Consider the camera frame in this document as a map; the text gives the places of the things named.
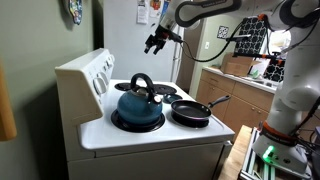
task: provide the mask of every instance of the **stovetop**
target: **stovetop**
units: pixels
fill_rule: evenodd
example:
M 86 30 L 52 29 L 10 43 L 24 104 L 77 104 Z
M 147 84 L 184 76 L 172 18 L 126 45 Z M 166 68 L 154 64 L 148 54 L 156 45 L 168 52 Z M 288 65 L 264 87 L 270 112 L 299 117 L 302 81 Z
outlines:
M 234 132 L 221 123 L 214 116 L 210 117 L 209 125 L 205 128 L 190 128 L 181 125 L 174 121 L 171 117 L 170 104 L 163 103 L 163 111 L 166 121 L 164 125 L 152 132 L 133 133 L 127 132 L 117 128 L 111 122 L 111 115 L 117 108 L 117 102 L 123 91 L 116 90 L 114 85 L 120 82 L 127 82 L 123 80 L 111 80 L 108 85 L 108 92 L 105 93 L 101 99 L 104 104 L 104 115 L 100 119 L 93 120 L 80 125 L 80 143 L 82 147 L 88 150 L 107 152 L 110 149 L 111 154 L 119 152 L 112 152 L 113 148 L 121 151 L 123 147 L 125 152 L 138 151 L 144 146 L 143 150 L 156 148 L 157 144 L 161 147 L 175 147 L 176 143 L 181 146 L 195 145 L 212 142 L 223 142 L 232 139 Z M 169 82 L 155 82 L 174 87 L 177 94 L 185 100 L 193 100 L 188 94 L 182 91 L 177 85 Z M 143 81 L 138 81 L 138 85 L 145 86 Z

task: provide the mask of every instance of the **cabinet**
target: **cabinet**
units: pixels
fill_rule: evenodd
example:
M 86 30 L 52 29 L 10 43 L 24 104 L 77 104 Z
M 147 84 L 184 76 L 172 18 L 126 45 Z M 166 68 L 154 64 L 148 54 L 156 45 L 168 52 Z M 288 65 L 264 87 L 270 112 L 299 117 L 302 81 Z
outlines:
M 202 70 L 196 100 L 208 104 L 225 95 L 231 96 L 231 99 L 217 104 L 211 111 L 236 133 L 235 138 L 242 125 L 257 127 L 267 119 L 274 96 L 270 92 Z
M 233 80 L 203 70 L 196 100 L 207 105 L 209 102 L 215 101 L 222 96 L 231 96 L 234 84 L 235 81 Z M 228 107 L 228 103 L 229 102 L 226 101 L 215 105 L 211 108 L 211 113 L 222 120 Z

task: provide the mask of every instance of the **frying pan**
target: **frying pan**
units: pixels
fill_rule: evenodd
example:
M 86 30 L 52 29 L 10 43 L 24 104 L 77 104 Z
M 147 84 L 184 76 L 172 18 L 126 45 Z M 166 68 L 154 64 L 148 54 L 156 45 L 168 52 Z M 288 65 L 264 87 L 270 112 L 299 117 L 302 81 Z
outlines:
M 209 123 L 211 110 L 218 103 L 227 101 L 230 96 L 223 96 L 217 100 L 208 103 L 208 107 L 196 101 L 176 100 L 171 103 L 172 118 L 186 126 L 190 127 L 205 127 Z

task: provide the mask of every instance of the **blue kettle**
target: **blue kettle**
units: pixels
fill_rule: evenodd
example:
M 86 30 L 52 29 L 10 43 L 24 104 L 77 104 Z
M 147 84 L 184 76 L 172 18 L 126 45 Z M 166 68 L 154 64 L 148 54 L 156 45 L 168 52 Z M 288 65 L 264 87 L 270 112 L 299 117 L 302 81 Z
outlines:
M 138 78 L 147 87 L 136 87 Z M 149 125 L 158 121 L 162 112 L 162 99 L 155 94 L 154 86 L 146 74 L 138 73 L 131 78 L 131 90 L 125 92 L 118 101 L 121 119 L 134 125 Z

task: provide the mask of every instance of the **stove control panel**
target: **stove control panel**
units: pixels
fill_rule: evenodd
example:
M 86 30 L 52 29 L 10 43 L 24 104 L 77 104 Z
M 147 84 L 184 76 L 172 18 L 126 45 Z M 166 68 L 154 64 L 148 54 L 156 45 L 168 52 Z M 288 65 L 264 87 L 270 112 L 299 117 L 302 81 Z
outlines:
M 98 49 L 55 68 L 63 121 L 79 125 L 103 116 L 103 98 L 114 66 L 107 49 Z

